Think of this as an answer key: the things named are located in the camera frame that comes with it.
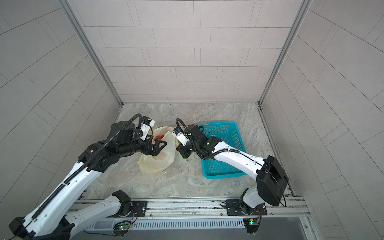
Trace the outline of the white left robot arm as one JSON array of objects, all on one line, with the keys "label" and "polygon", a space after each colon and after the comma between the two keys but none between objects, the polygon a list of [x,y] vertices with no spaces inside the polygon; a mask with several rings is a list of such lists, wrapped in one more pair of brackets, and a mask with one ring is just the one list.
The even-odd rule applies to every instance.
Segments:
[{"label": "white left robot arm", "polygon": [[114,215],[135,217],[138,213],[132,199],[123,191],[116,191],[77,213],[69,214],[68,210],[84,190],[120,158],[135,153],[157,156],[167,143],[148,134],[154,124],[154,120],[141,114],[112,124],[108,138],[90,145],[66,178],[35,210],[12,220],[9,228],[14,237],[22,240],[69,240],[103,218]]}]

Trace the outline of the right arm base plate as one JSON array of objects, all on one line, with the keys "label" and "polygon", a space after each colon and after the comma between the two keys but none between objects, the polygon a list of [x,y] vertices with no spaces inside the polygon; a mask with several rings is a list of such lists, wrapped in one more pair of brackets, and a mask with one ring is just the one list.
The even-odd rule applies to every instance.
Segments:
[{"label": "right arm base plate", "polygon": [[251,208],[239,199],[228,199],[220,203],[221,207],[227,211],[228,216],[266,216],[267,207],[264,203]]}]

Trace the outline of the cream printed plastic bag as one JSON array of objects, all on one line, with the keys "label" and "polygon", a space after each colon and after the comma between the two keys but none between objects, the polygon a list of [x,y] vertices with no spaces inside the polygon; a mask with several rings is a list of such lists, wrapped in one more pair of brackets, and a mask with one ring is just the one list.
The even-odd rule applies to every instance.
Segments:
[{"label": "cream printed plastic bag", "polygon": [[177,151],[180,142],[173,136],[174,128],[163,126],[157,128],[153,132],[154,140],[162,137],[161,140],[165,141],[167,145],[160,151],[157,156],[142,155],[138,161],[139,168],[144,174],[157,174],[165,169],[178,168],[187,163],[181,154]]}]

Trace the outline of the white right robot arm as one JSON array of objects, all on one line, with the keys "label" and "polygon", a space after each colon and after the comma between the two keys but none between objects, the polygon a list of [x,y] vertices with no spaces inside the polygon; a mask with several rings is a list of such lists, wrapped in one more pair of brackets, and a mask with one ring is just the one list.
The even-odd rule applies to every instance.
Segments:
[{"label": "white right robot arm", "polygon": [[268,156],[265,159],[235,149],[217,137],[206,137],[197,125],[186,126],[179,118],[176,124],[173,135],[180,142],[177,151],[184,159],[196,153],[204,161],[216,160],[229,164],[256,181],[256,186],[242,193],[237,209],[250,215],[263,203],[274,207],[280,204],[286,206],[284,191],[289,178],[275,157]]}]

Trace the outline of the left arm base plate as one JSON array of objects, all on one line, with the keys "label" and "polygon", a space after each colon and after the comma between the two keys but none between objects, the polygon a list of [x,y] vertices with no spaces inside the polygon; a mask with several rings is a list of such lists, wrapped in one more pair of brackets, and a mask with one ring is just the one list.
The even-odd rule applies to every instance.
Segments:
[{"label": "left arm base plate", "polygon": [[108,216],[108,218],[142,218],[146,214],[147,201],[131,201],[124,204],[116,214]]}]

